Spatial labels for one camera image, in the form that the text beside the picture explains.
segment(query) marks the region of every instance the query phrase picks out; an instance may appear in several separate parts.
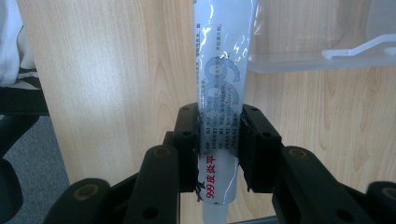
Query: floor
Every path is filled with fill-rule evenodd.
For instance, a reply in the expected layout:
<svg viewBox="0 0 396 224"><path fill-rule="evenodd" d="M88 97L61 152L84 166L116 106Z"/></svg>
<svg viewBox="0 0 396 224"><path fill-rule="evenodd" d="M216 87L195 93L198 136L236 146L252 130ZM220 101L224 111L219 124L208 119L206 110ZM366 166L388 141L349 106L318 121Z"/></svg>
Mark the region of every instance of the floor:
<svg viewBox="0 0 396 224"><path fill-rule="evenodd" d="M41 117L5 159L14 167L23 194L21 210L7 224L43 223L69 185L50 117Z"/></svg>

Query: wooden wall panel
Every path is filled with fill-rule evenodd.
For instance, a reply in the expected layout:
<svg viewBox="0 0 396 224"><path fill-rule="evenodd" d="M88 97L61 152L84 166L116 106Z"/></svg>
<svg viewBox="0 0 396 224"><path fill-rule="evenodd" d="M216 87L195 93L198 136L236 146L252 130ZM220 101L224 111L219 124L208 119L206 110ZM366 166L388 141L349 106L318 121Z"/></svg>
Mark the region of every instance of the wooden wall panel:
<svg viewBox="0 0 396 224"><path fill-rule="evenodd" d="M71 182L112 185L196 101L192 1L19 0ZM246 103L285 145L313 150L341 182L396 181L396 67L249 74ZM273 214L270 197L239 179L229 221ZM194 194L181 223L202 223Z"/></svg>

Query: wooden surface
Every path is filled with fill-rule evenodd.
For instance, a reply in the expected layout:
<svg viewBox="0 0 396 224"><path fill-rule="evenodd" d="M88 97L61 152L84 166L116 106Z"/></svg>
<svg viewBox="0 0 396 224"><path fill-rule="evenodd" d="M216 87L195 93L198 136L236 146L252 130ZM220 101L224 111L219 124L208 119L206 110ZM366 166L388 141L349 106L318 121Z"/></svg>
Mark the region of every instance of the wooden surface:
<svg viewBox="0 0 396 224"><path fill-rule="evenodd" d="M115 184L196 101L192 1L19 0L71 182ZM246 103L285 145L313 150L335 177L365 191L396 181L396 67L249 74ZM273 214L242 173L229 221ZM194 194L181 223L202 223Z"/></svg>

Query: plastic tube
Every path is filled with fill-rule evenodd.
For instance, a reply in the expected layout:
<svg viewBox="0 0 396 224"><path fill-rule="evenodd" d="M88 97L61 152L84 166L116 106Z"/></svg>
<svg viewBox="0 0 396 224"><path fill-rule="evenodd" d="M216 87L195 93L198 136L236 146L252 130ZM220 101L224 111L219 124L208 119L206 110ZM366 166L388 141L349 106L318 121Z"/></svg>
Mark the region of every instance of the plastic tube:
<svg viewBox="0 0 396 224"><path fill-rule="evenodd" d="M198 181L203 187L200 198L217 205L204 208L213 216L227 214L219 206L236 196L239 123L256 6L257 0L194 1L201 117ZM219 219L216 223L225 222Z"/></svg>

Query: clear plastic container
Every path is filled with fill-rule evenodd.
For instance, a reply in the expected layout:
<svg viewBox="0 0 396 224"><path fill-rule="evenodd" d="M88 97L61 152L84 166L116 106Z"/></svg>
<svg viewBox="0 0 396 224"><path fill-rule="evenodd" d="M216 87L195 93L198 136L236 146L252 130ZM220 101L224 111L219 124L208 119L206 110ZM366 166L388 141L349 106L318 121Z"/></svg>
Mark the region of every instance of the clear plastic container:
<svg viewBox="0 0 396 224"><path fill-rule="evenodd" d="M248 68L396 65L396 0L260 0Z"/></svg>

